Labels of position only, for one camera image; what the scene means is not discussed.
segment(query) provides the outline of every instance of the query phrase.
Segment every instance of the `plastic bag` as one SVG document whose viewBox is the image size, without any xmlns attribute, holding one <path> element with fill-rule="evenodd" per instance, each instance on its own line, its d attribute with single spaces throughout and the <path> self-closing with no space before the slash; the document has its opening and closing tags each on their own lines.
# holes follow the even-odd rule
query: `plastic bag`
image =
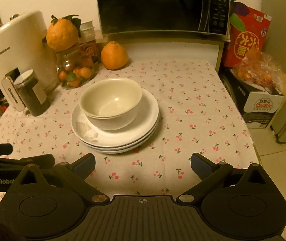
<svg viewBox="0 0 286 241">
<path fill-rule="evenodd" d="M 233 69 L 234 75 L 242 81 L 259 84 L 271 91 L 282 89 L 282 70 L 272 61 L 268 53 L 251 48 L 242 62 Z"/>
</svg>

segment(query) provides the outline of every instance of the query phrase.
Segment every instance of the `tablecloth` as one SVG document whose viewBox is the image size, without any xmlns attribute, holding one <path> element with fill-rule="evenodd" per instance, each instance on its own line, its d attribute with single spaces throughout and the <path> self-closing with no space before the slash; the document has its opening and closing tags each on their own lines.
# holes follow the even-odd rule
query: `tablecloth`
<svg viewBox="0 0 286 241">
<path fill-rule="evenodd" d="M 157 99 L 161 121 L 142 146 L 124 154 L 106 155 L 85 146 L 73 133 L 71 113 L 82 91 L 101 79 L 133 79 Z M 5 158 L 52 154 L 56 163 L 74 162 L 93 153 L 96 168 L 86 179 L 111 198 L 114 194 L 164 195 L 174 198 L 200 179 L 190 167 L 199 152 L 213 162 L 235 168 L 258 162 L 247 126 L 213 66 L 204 61 L 134 61 L 110 71 L 101 68 L 81 88 L 57 88 L 50 108 L 33 117 L 9 107 L 0 119 L 0 143 L 11 143 Z"/>
</svg>

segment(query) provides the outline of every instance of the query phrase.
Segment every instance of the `plate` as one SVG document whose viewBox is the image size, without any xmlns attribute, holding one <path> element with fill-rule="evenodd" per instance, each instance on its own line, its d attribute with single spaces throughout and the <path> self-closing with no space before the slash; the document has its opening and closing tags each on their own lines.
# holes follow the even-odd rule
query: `plate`
<svg viewBox="0 0 286 241">
<path fill-rule="evenodd" d="M 126 146 L 143 137 L 155 125 L 159 115 L 159 106 L 150 92 L 142 90 L 143 96 L 139 103 L 137 116 L 129 125 L 118 130 L 105 131 L 95 127 L 81 112 L 79 105 L 76 105 L 71 117 L 75 135 L 85 143 L 99 148 Z"/>
<path fill-rule="evenodd" d="M 103 153 L 103 154 L 119 154 L 119 153 L 124 153 L 130 150 L 133 150 L 139 146 L 141 146 L 144 142 L 146 142 L 152 135 L 153 133 L 156 131 L 157 129 L 157 125 L 155 126 L 155 128 L 152 130 L 152 132 L 146 137 L 144 138 L 142 141 L 137 142 L 135 145 L 125 148 L 125 149 L 120 149 L 120 150 L 113 150 L 113 151 L 108 151 L 108 150 L 97 150 L 97 149 L 93 149 L 89 144 L 87 144 L 86 142 L 83 141 L 83 143 L 88 146 L 89 148 L 91 148 L 92 150 L 99 152 L 99 153 Z"/>
<path fill-rule="evenodd" d="M 127 149 L 129 147 L 132 147 L 134 145 L 136 145 L 137 143 L 141 142 L 142 140 L 144 140 L 146 137 L 149 137 L 152 133 L 154 133 L 154 129 L 156 128 L 156 126 L 158 125 L 158 122 L 160 120 L 160 116 L 158 117 L 157 121 L 155 122 L 154 126 L 151 128 L 151 130 L 145 134 L 143 137 L 139 138 L 138 140 L 125 145 L 125 146 L 121 146 L 121 147 L 115 147 L 115 148 L 100 148 L 100 147 L 96 147 L 96 146 L 92 146 L 91 144 L 86 143 L 90 148 L 95 149 L 97 151 L 101 150 L 101 151 L 116 151 L 116 150 L 122 150 L 122 149 Z"/>
</svg>

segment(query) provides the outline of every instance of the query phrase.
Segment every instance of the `triangular cutout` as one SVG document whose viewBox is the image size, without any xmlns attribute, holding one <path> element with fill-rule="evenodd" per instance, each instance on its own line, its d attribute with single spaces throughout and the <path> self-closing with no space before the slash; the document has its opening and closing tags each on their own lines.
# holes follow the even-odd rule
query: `triangular cutout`
<svg viewBox="0 0 286 241">
<path fill-rule="evenodd" d="M 248 182 L 257 183 L 257 184 L 266 184 L 264 178 L 262 177 L 261 173 L 258 170 L 253 170 Z"/>
<path fill-rule="evenodd" d="M 31 183 L 37 183 L 37 181 L 36 181 L 34 173 L 29 170 L 20 184 L 25 185 L 25 184 L 31 184 Z"/>
</svg>

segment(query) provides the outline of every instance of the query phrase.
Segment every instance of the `red packaging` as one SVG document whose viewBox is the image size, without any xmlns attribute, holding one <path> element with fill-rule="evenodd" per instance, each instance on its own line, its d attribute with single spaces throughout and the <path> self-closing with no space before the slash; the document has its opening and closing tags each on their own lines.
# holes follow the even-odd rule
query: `red packaging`
<svg viewBox="0 0 286 241">
<path fill-rule="evenodd" d="M 234 14 L 236 15 L 232 17 L 233 20 L 230 18 L 231 42 L 222 58 L 223 65 L 231 68 L 239 64 L 253 46 L 258 51 L 262 51 L 272 19 L 271 16 L 238 2 L 235 3 Z M 235 20 L 239 29 L 245 31 L 240 31 L 233 26 Z"/>
</svg>

